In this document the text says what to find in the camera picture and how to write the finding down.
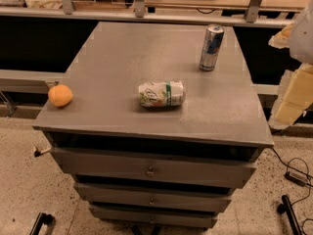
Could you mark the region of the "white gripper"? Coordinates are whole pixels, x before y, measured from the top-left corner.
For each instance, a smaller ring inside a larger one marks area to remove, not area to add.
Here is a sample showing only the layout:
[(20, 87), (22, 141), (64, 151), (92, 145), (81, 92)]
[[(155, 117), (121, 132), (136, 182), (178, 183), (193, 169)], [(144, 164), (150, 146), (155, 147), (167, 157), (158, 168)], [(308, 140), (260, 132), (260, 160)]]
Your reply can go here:
[(297, 16), (273, 35), (268, 44), (277, 49), (289, 48), (291, 57), (300, 61), (295, 71), (286, 70), (268, 120), (273, 129), (286, 129), (313, 104), (313, 0)]

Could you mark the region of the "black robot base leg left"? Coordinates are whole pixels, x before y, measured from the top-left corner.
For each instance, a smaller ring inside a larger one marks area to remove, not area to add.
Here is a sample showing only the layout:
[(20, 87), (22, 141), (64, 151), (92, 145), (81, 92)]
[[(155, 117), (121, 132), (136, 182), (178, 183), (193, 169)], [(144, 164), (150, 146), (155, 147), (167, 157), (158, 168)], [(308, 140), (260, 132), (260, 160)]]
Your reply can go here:
[(43, 225), (50, 225), (54, 220), (51, 214), (40, 212), (32, 226), (29, 235), (39, 235)]

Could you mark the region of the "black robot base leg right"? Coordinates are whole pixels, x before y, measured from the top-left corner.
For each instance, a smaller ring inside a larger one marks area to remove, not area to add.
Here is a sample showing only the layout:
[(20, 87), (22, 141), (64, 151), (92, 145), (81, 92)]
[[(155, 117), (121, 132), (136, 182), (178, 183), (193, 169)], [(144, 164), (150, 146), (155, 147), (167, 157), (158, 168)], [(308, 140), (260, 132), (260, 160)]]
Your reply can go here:
[(296, 215), (293, 211), (291, 200), (288, 195), (282, 196), (282, 202), (277, 206), (277, 213), (285, 213), (287, 215), (293, 235), (302, 235)]

